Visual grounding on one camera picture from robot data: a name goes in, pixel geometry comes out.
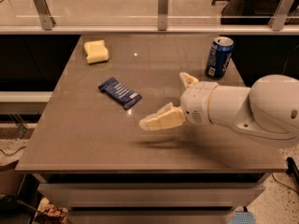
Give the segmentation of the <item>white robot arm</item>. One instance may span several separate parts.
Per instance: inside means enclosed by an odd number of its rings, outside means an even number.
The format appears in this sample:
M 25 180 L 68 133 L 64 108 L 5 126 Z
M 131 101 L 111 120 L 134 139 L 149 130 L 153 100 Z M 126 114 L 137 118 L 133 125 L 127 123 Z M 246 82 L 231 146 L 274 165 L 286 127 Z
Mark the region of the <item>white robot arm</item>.
M 185 91 L 180 105 L 171 103 L 143 118 L 146 131 L 171 129 L 188 121 L 218 124 L 249 139 L 272 147 L 299 143 L 299 80 L 283 75 L 259 78 L 251 87 L 223 86 L 200 81 L 181 72 Z

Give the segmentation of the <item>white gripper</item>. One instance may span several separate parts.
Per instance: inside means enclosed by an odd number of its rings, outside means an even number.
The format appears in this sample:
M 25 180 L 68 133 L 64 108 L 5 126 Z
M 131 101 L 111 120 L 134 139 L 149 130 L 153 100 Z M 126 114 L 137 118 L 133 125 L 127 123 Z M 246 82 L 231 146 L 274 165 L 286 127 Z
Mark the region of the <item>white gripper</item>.
M 180 96 L 181 107 L 168 103 L 156 113 L 146 116 L 139 121 L 139 126 L 143 130 L 158 131 L 176 128 L 181 126 L 186 119 L 196 125 L 210 123 L 208 101 L 219 84 L 217 82 L 198 82 L 196 77 L 185 72 L 180 72 L 179 77 L 184 88 L 187 89 Z

